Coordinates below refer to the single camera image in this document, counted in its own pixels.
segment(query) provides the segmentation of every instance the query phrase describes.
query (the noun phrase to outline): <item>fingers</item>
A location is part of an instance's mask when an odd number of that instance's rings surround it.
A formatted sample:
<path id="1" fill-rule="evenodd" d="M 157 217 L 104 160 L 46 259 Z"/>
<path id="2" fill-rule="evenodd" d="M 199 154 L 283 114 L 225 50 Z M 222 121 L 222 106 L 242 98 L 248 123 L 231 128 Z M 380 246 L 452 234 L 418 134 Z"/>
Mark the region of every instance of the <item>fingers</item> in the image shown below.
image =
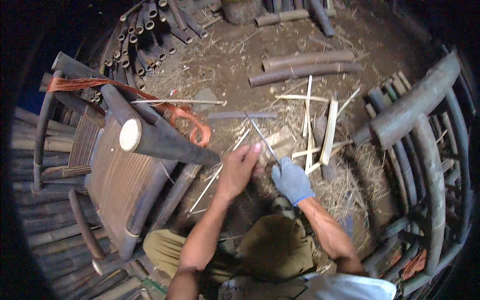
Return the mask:
<path id="1" fill-rule="evenodd" d="M 250 150 L 250 145 L 245 144 L 237 148 L 235 151 L 229 153 L 227 156 L 231 160 L 242 161 L 249 150 Z"/>
<path id="2" fill-rule="evenodd" d="M 245 156 L 245 159 L 243 160 L 243 165 L 250 170 L 253 169 L 253 167 L 258 161 L 258 157 L 260 156 L 261 151 L 262 145 L 260 143 L 252 145 L 247 155 Z"/>

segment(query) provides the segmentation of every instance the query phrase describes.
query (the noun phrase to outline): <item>bamboo stack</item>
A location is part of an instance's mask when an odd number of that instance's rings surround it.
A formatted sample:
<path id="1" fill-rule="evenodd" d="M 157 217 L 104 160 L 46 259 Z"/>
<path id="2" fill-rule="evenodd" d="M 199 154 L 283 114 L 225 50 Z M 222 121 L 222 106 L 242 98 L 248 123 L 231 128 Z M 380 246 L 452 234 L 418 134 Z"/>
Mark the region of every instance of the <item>bamboo stack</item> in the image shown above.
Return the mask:
<path id="1" fill-rule="evenodd" d="M 36 114 L 21 108 L 15 110 L 12 172 L 9 178 L 14 190 L 16 212 L 31 254 L 57 296 L 61 299 L 78 299 L 90 293 L 93 298 L 118 286 L 128 276 L 120 270 L 103 276 L 96 274 L 91 264 L 93 256 L 80 235 L 68 194 L 58 197 L 58 190 L 83 187 L 83 177 L 46 180 L 46 187 L 42 189 L 46 192 L 42 197 L 32 193 L 33 149 L 38 120 Z M 74 134 L 74 127 L 49 121 L 43 167 L 68 164 Z M 88 197 L 83 197 L 79 203 L 100 246 L 109 252 L 110 240 L 100 226 L 92 202 Z M 116 274 L 120 274 L 115 277 L 116 280 L 110 280 Z"/>
<path id="2" fill-rule="evenodd" d="M 100 73 L 143 91 L 144 76 L 176 52 L 172 36 L 185 44 L 208 32 L 182 12 L 176 0 L 141 1 L 120 17 L 100 59 Z"/>

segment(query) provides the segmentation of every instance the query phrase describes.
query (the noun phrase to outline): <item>gray work glove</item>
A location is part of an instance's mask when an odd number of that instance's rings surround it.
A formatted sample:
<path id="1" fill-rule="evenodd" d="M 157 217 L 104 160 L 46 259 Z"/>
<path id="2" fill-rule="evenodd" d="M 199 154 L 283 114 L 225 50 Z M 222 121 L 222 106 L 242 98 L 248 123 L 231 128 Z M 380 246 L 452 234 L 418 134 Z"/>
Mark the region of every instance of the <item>gray work glove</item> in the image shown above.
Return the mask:
<path id="1" fill-rule="evenodd" d="M 305 198 L 315 197 L 305 170 L 295 165 L 287 156 L 280 159 L 280 164 L 281 166 L 273 166 L 272 179 L 276 188 L 293 206 L 297 206 L 298 202 Z"/>

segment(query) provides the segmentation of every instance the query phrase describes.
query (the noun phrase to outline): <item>orange plastic strap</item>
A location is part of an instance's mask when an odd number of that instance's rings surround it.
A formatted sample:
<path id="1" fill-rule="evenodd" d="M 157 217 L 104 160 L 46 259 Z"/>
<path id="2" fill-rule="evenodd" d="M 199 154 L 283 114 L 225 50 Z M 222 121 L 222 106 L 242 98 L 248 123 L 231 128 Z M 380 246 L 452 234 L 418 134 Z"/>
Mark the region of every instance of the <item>orange plastic strap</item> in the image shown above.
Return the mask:
<path id="1" fill-rule="evenodd" d="M 139 91 L 131 86 L 122 84 L 117 81 L 103 78 L 80 78 L 80 79 L 63 79 L 52 77 L 50 83 L 48 84 L 47 92 L 55 91 L 76 91 L 87 87 L 94 87 L 102 84 L 113 84 L 123 90 L 129 91 L 131 93 L 138 94 L 147 100 L 157 100 L 155 96 L 149 95 L 142 91 Z M 166 112 L 167 110 L 171 114 L 170 124 L 175 127 L 175 119 L 177 117 L 186 118 L 193 122 L 195 125 L 194 129 L 190 133 L 190 141 L 201 147 L 206 147 L 210 141 L 210 136 L 212 135 L 212 130 L 208 125 L 202 124 L 199 120 L 191 113 L 184 111 L 181 108 L 176 107 L 170 103 L 154 104 L 154 107 L 161 111 Z M 197 132 L 200 131 L 201 139 L 197 140 Z"/>

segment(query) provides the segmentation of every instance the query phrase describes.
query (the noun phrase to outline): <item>white cloth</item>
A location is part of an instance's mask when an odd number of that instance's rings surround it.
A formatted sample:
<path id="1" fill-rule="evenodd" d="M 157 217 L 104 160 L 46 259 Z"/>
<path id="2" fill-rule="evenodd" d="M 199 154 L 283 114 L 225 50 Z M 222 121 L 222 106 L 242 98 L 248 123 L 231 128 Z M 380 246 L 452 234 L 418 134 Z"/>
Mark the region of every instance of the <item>white cloth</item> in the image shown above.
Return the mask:
<path id="1" fill-rule="evenodd" d="M 236 277 L 222 284 L 218 299 L 393 300 L 395 294 L 396 286 L 382 279 L 309 273 L 281 284 Z"/>

